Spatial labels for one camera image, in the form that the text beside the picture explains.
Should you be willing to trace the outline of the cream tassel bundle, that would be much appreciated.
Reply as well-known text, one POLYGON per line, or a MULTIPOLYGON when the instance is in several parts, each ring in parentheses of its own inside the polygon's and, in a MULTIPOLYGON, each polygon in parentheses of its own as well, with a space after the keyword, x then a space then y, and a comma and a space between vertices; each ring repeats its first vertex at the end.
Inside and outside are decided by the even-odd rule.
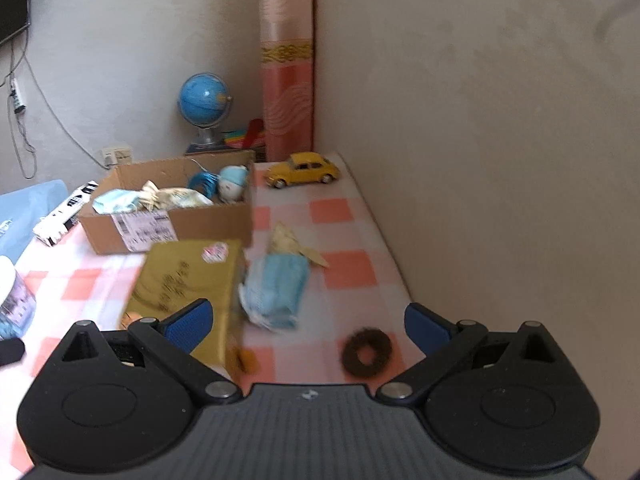
POLYGON ((330 264, 317 249, 303 245, 294 231, 283 222, 278 222, 269 235, 268 249, 270 254, 298 255, 305 257, 310 263, 327 269, 330 264))

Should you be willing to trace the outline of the pink orange curtain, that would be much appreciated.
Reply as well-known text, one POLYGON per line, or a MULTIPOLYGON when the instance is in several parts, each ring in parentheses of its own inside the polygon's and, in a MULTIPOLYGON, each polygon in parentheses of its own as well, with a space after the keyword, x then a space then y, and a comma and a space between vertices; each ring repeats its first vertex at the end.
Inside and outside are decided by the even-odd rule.
POLYGON ((262 118, 274 162, 314 143, 314 0, 259 0, 262 118))

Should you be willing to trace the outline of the blue globe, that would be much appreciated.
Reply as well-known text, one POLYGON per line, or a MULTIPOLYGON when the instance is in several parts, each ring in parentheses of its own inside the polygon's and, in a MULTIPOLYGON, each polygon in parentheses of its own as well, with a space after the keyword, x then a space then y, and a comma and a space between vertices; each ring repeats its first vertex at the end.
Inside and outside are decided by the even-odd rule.
POLYGON ((227 84, 213 73, 199 73, 187 79, 178 94, 182 118, 198 130, 189 153, 215 151, 224 146, 221 124, 227 118, 233 98, 227 84))

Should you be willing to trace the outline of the blue sofa cover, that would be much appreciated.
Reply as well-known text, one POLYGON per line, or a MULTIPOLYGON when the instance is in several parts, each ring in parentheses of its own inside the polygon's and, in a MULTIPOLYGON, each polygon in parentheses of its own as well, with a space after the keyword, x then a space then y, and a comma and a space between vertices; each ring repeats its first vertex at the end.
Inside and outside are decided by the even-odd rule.
POLYGON ((67 196, 62 180, 42 182, 0 196, 0 252, 17 263, 34 237, 32 229, 67 196))

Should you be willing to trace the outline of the hanging power strip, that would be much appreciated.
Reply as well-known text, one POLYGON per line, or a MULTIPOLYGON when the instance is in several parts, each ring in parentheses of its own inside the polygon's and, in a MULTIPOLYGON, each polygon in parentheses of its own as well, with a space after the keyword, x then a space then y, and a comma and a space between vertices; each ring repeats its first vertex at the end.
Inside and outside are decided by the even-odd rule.
POLYGON ((22 98, 20 87, 15 77, 10 79, 10 97, 12 99, 13 111, 15 115, 21 115, 26 110, 25 102, 22 98))

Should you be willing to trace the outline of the rainbow pop toy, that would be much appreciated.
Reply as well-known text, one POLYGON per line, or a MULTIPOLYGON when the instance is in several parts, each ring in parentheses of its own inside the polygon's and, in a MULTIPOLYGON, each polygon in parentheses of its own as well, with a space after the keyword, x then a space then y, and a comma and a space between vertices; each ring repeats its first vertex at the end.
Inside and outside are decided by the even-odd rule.
POLYGON ((249 150, 266 145, 265 124, 262 118, 252 119, 244 129, 229 130, 224 133, 227 148, 249 150))

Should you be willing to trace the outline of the pink checkered tablecloth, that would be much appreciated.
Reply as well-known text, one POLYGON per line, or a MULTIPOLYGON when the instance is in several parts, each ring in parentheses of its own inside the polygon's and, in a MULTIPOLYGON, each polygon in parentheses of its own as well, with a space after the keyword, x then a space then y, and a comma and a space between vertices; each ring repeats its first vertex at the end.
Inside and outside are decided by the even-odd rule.
MULTIPOLYGON (((368 382, 378 388, 420 361, 422 353, 405 334, 406 286, 354 178, 344 171, 332 184, 277 191, 265 186, 267 168, 260 164, 255 170, 254 235, 247 260, 259 258, 271 229, 284 223, 329 265, 311 269, 296 330, 273 333, 245 326, 243 344, 255 359, 250 374, 240 376, 241 387, 351 382, 341 366, 344 344, 356 330, 374 327, 393 343, 390 365, 368 382)), ((32 466, 16 430, 17 408, 32 378, 73 322, 91 320, 102 330, 119 326, 142 262, 140 255, 97 255, 81 226, 53 247, 33 240, 17 261, 37 307, 24 338, 24 358, 1 371, 2 478, 21 478, 32 466)))

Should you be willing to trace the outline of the small plush doll blue hat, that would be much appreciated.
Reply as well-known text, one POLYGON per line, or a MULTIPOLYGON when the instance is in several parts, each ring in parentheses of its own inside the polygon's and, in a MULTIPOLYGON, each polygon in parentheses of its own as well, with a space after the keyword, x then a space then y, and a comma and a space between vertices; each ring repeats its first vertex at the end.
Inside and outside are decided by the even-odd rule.
POLYGON ((224 203, 236 203, 242 200, 247 185, 247 166, 227 166, 220 170, 218 176, 218 195, 224 203))

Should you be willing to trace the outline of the brown scrunchie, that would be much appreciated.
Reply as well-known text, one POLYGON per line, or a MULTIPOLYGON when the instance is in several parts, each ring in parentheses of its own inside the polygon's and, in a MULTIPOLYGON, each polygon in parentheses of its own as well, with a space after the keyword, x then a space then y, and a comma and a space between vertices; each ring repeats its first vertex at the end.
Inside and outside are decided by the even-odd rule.
POLYGON ((390 336, 378 328, 366 327, 352 333, 346 340, 341 364, 352 377, 370 379, 384 372, 392 355, 390 336))

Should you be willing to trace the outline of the black white pen box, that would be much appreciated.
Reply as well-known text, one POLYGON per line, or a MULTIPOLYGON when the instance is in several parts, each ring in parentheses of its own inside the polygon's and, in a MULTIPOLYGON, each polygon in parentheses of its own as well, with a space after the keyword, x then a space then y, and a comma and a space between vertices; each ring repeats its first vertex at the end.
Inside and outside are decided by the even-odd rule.
POLYGON ((35 238, 49 247, 57 245, 76 226, 79 211, 90 202, 91 194, 98 186, 96 181, 89 181, 76 188, 70 196, 34 226, 32 232, 35 238))

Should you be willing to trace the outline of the gold tissue pack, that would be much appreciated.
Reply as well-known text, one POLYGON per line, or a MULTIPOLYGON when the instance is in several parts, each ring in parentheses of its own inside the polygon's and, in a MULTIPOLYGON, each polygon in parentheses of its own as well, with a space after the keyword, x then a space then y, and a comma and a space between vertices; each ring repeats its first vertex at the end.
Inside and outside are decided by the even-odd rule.
POLYGON ((213 327, 191 354, 216 372, 237 380, 243 338, 239 286, 245 272, 240 240, 157 243, 146 254, 120 316, 120 326, 125 328, 145 316, 163 321, 191 302, 206 299, 213 307, 213 327))

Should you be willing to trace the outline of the blue face mask pack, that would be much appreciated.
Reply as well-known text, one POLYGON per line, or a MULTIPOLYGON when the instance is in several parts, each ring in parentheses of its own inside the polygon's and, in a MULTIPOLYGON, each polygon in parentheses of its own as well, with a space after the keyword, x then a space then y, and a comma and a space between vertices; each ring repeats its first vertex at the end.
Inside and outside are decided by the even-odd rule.
POLYGON ((309 274, 302 255, 268 254, 254 261, 239 286, 250 322, 266 330, 295 330, 309 274))

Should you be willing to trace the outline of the blue face mask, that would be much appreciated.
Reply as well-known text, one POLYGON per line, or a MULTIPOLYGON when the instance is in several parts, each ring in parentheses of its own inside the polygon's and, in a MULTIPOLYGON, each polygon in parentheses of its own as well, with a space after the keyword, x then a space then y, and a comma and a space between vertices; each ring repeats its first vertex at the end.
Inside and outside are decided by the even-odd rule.
POLYGON ((114 188, 96 197, 92 202, 93 211, 97 214, 128 214, 141 208, 139 191, 114 188))

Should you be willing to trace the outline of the yellow toy car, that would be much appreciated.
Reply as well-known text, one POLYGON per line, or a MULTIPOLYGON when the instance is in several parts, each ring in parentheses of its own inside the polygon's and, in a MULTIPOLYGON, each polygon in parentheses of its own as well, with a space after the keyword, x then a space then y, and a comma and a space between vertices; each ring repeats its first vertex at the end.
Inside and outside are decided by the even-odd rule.
POLYGON ((330 184, 341 177, 341 170, 324 156, 315 152, 292 154, 284 162, 277 162, 264 174, 270 188, 288 188, 309 183, 330 184))

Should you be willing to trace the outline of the clear jar white lid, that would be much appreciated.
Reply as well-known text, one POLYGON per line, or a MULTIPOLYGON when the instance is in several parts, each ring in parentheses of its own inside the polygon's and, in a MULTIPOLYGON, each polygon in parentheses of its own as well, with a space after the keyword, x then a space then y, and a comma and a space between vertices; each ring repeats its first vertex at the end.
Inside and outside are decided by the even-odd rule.
POLYGON ((34 294, 29 290, 12 261, 0 257, 0 339, 22 338, 36 310, 34 294))

